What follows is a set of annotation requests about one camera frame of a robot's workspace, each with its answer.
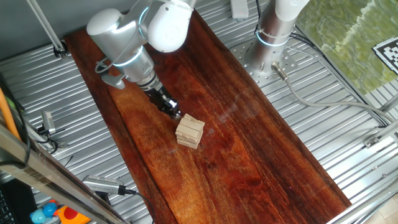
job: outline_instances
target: mounting plate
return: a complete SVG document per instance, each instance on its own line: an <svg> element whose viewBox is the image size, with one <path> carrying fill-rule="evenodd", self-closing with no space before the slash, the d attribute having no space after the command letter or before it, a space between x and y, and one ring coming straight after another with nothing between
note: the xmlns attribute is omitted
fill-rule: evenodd
<svg viewBox="0 0 398 224"><path fill-rule="evenodd" d="M258 86L263 86L266 83L269 83L275 79L279 79L279 76L274 73L266 73L260 72L259 70L252 69L245 64L244 56L249 46L253 44L255 40L249 40L243 44L239 44L233 47L231 50L232 54L236 57L236 59L240 62L240 64L246 69L248 74L253 78L253 80L257 83ZM283 52L283 62L281 63L282 69L289 75L292 72L296 71L298 65L296 61L290 56L288 51L284 50Z"/></svg>

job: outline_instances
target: green surface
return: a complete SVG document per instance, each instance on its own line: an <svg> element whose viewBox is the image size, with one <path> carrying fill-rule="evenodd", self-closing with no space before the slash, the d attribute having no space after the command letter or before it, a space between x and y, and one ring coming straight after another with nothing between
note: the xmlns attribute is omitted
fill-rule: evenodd
<svg viewBox="0 0 398 224"><path fill-rule="evenodd" d="M310 0L297 24L362 93L398 77L372 49L398 36L397 0Z"/></svg>

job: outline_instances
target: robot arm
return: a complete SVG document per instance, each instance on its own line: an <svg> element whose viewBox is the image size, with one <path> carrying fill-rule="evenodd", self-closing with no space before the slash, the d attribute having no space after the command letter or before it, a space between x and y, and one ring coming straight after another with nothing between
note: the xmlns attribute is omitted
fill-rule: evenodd
<svg viewBox="0 0 398 224"><path fill-rule="evenodd" d="M91 18L87 33L121 72L118 77L101 74L103 81L119 89L124 88L123 78L136 82L158 109L178 117L177 101L160 82L143 45L148 42L165 53L179 49L186 39L195 3L196 0L140 0L126 15L105 9Z"/></svg>

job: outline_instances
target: reddish-brown wooden table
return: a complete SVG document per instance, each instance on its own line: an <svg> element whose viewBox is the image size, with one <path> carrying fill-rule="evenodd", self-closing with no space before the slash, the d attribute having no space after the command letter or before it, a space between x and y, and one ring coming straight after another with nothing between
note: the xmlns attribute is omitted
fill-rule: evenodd
<svg viewBox="0 0 398 224"><path fill-rule="evenodd" d="M350 205L196 12L180 50L146 49L182 113L206 123L197 150L136 84L101 81L85 30L65 40L156 223L326 223Z"/></svg>

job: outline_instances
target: yellow tube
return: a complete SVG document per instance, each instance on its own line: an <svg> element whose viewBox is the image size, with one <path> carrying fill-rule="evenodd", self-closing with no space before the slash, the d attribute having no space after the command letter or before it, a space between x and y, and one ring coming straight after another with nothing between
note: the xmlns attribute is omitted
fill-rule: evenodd
<svg viewBox="0 0 398 224"><path fill-rule="evenodd" d="M15 137L21 140L21 137L19 137L17 127L15 126L14 118L12 117L10 107L8 106L6 97L4 96L4 93L2 92L1 88L0 88L0 109L2 111L4 119L6 120L8 130L13 135L15 135Z"/></svg>

